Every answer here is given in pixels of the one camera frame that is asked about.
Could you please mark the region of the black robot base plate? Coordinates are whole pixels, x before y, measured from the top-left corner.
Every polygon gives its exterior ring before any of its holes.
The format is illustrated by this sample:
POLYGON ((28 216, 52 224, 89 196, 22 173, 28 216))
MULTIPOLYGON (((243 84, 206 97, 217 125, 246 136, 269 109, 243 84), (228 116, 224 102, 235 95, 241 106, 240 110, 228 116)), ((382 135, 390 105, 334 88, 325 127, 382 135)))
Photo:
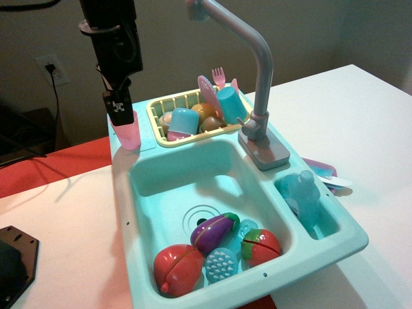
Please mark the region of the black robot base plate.
POLYGON ((39 240, 10 225, 1 229, 1 308, 11 308, 34 282, 39 240))

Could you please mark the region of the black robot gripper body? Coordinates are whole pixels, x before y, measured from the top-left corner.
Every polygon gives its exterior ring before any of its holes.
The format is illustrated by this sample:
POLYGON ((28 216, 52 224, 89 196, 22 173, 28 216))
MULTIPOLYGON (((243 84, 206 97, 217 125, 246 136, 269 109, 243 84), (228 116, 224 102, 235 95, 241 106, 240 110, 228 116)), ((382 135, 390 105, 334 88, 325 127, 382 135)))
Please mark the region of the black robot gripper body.
POLYGON ((82 34, 91 38, 98 66, 112 90, 129 85, 130 75, 143 70, 134 1, 81 1, 82 34))

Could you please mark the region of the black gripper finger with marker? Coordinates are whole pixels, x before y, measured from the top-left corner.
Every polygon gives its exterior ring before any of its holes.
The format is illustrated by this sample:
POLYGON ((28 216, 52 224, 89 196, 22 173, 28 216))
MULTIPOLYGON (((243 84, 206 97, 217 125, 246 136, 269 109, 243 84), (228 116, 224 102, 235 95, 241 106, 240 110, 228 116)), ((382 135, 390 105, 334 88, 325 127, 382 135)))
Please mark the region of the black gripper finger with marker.
POLYGON ((102 94, 110 121, 114 126, 123 126, 134 122, 133 107, 129 90, 108 90, 102 94))

